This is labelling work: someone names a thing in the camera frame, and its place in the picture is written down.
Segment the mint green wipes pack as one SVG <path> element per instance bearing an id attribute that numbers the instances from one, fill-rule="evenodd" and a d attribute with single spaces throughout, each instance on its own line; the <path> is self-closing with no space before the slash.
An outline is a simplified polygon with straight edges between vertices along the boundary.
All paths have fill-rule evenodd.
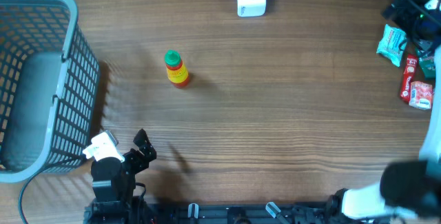
<path id="1" fill-rule="evenodd" d="M 376 53 L 388 58 L 394 66 L 400 67 L 406 46 L 406 32 L 386 24 Z"/>

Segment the orange Kleenex tissue pack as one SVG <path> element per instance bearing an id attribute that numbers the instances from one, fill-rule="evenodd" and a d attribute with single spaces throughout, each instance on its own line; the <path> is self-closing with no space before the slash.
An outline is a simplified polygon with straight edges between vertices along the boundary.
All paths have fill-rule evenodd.
<path id="1" fill-rule="evenodd" d="M 421 81 L 411 83 L 409 105 L 421 110 L 430 110 L 433 101 L 433 87 Z"/>

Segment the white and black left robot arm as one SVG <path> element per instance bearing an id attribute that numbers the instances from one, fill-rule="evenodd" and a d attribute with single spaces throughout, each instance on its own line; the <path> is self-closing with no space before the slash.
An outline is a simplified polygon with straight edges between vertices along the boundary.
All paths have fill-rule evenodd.
<path id="1" fill-rule="evenodd" d="M 108 130 L 92 138 L 83 153 L 91 164 L 94 200 L 85 208 L 83 222 L 86 224 L 156 223 L 155 213 L 148 207 L 144 196 L 135 196 L 136 187 L 146 188 L 136 182 L 136 175 L 146 170 L 156 159 L 156 150 L 147 133 L 141 129 L 133 139 L 138 147 L 121 154 L 116 146 L 118 141 Z"/>

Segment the red Nescafe sachet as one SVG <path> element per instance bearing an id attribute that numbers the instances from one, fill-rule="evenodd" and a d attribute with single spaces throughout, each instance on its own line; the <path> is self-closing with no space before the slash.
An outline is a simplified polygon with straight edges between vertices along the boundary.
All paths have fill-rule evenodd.
<path id="1" fill-rule="evenodd" d="M 411 94 L 411 82 L 416 73 L 418 67 L 418 58 L 415 55 L 409 54 L 406 59 L 406 65 L 404 67 L 402 85 L 400 88 L 400 98 L 408 103 L 410 101 Z"/>

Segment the green 3M gloves package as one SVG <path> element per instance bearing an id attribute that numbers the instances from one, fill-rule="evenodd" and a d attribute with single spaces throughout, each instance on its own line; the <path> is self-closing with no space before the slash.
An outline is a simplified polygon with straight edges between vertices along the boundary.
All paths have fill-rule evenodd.
<path id="1" fill-rule="evenodd" d="M 440 0 L 422 0 L 422 9 L 440 21 Z M 417 22 L 417 55 L 426 79 L 435 79 L 435 49 L 440 45 L 440 26 L 427 15 L 421 14 Z"/>

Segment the red sauce bottle green cap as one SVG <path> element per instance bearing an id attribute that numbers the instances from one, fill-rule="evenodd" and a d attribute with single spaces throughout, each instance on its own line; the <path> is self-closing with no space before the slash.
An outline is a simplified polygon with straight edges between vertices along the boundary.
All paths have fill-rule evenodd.
<path id="1" fill-rule="evenodd" d="M 180 54 L 177 51 L 168 50 L 164 61 L 169 81 L 177 88 L 184 88 L 189 83 L 190 76 Z"/>

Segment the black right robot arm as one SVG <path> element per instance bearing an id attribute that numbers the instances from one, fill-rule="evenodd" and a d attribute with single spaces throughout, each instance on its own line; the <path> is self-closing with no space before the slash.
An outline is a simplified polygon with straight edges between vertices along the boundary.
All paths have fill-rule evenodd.
<path id="1" fill-rule="evenodd" d="M 392 163 L 380 182 L 341 189 L 317 207 L 295 205 L 294 223 L 389 223 L 392 218 L 440 217 L 440 0 L 393 0 L 382 13 L 435 64 L 431 121 L 419 157 Z"/>

